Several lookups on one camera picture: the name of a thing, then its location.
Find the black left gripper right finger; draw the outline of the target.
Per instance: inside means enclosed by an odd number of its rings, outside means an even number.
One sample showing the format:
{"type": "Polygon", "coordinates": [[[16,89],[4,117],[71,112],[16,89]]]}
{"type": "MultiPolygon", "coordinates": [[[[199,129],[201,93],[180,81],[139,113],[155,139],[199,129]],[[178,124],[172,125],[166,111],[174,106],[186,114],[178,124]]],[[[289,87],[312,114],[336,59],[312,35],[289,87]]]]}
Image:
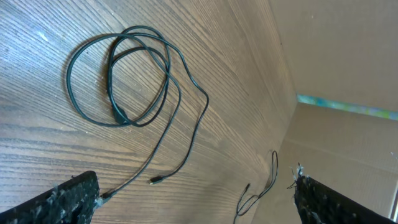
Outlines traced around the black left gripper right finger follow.
{"type": "Polygon", "coordinates": [[[297,166],[292,185],[302,224],[391,224],[393,221],[303,174],[297,166]]]}

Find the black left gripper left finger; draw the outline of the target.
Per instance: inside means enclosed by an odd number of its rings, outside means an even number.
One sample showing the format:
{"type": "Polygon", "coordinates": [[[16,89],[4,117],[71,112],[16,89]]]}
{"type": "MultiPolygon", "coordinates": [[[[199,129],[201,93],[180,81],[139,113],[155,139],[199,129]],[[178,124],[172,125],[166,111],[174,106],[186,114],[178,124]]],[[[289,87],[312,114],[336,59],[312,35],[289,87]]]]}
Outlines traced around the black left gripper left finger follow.
{"type": "Polygon", "coordinates": [[[1,224],[87,224],[99,195],[96,172],[89,170],[1,213],[1,224]]]}

